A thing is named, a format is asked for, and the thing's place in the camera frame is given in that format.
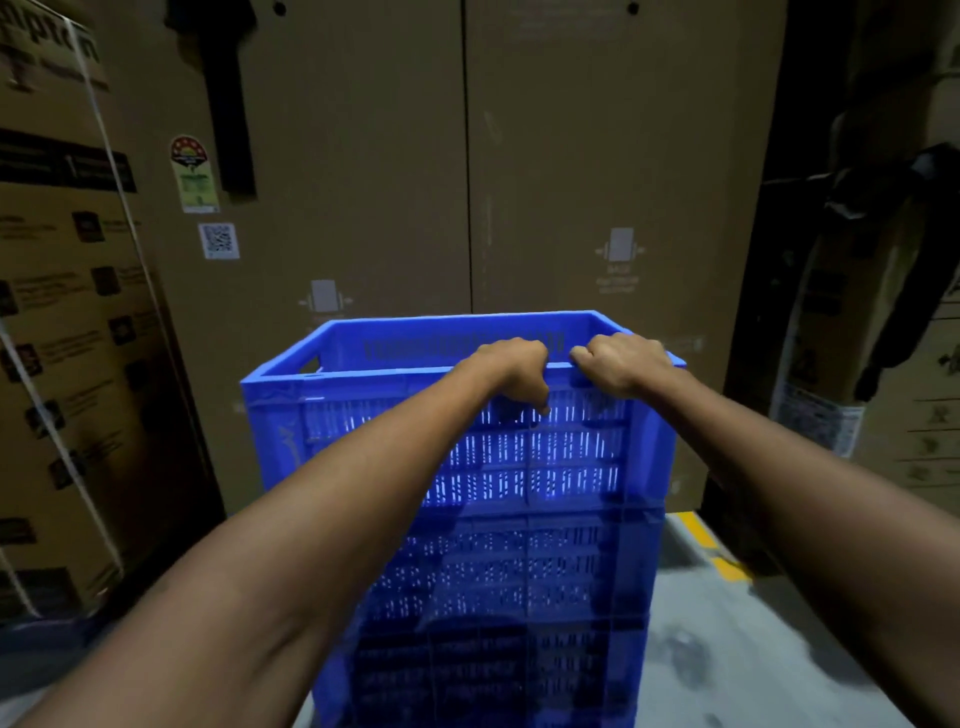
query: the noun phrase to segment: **blue plastic crate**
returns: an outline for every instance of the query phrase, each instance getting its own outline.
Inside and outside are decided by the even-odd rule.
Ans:
[[[351,629],[422,630],[450,619],[645,616],[663,509],[510,518],[418,518]]]
[[[595,311],[328,322],[242,382],[264,484],[433,384],[481,344],[521,336],[550,351],[550,414],[492,402],[444,461],[425,510],[662,504],[673,430],[644,403],[597,391],[567,356],[595,334],[623,330]]]
[[[330,728],[627,728],[646,621],[485,623],[354,638],[314,686]]]

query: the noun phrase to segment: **cardboard carton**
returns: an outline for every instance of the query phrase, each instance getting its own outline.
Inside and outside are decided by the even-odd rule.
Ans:
[[[97,120],[117,123],[96,41],[29,0],[0,11],[0,619],[75,616],[212,518],[211,486]]]

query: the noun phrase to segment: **gray floor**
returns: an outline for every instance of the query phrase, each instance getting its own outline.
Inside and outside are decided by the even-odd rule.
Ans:
[[[0,728],[82,657],[0,655]],[[642,728],[910,725],[789,582],[725,581],[675,517],[663,539],[639,705]]]

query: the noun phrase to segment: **brown cardboard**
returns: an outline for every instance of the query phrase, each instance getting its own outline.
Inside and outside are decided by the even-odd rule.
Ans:
[[[955,33],[955,28],[948,33],[937,53],[947,59],[943,61],[947,68],[957,60]],[[960,83],[949,71],[930,88],[927,106],[915,115],[922,121],[921,141],[912,154],[920,147],[960,141],[958,89]],[[879,100],[876,113],[903,118],[899,104],[884,106]],[[907,128],[916,129],[921,121]],[[882,146],[881,140],[875,140],[874,149]],[[960,412],[954,411],[960,401],[957,283],[943,298],[913,355],[883,373],[877,394],[866,407],[856,401],[853,392],[922,239],[924,215],[922,205],[908,203],[890,219],[851,225],[832,238],[829,233],[824,235],[814,271],[821,274],[811,277],[803,298],[790,382],[824,398],[821,414],[825,418],[847,413],[848,426],[834,430],[846,429],[842,435],[846,443],[837,446],[828,438],[824,444],[960,516],[960,440],[954,437],[960,422]],[[872,248],[874,254],[850,255],[854,248],[861,252]],[[820,291],[814,290],[817,278],[822,283]],[[832,294],[823,290],[831,280],[838,283]],[[784,401],[789,405],[789,394]],[[780,420],[784,421],[782,410]],[[808,434],[803,426],[797,429]]]
[[[12,342],[0,346],[0,547],[34,614],[72,616],[178,528],[211,518],[209,485],[66,25],[28,0],[2,10],[22,67],[0,86],[0,317]],[[97,46],[78,33],[99,111],[115,121]],[[27,613],[9,573],[0,594],[0,619]]]
[[[195,136],[219,184],[189,40],[164,27],[162,0],[89,7],[150,201],[137,214],[235,512],[262,493],[243,376],[331,317],[469,312],[459,6],[290,3],[281,17],[258,5],[240,49],[258,196],[218,190],[221,211],[205,215],[181,211],[169,159],[172,138]],[[205,259],[198,224],[227,222],[239,258]]]
[[[720,389],[785,6],[467,2],[474,310],[597,309]]]

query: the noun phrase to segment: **right hand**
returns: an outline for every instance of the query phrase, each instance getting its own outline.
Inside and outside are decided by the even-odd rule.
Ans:
[[[659,341],[621,332],[594,336],[570,358],[600,391],[622,400],[648,398],[676,371]]]

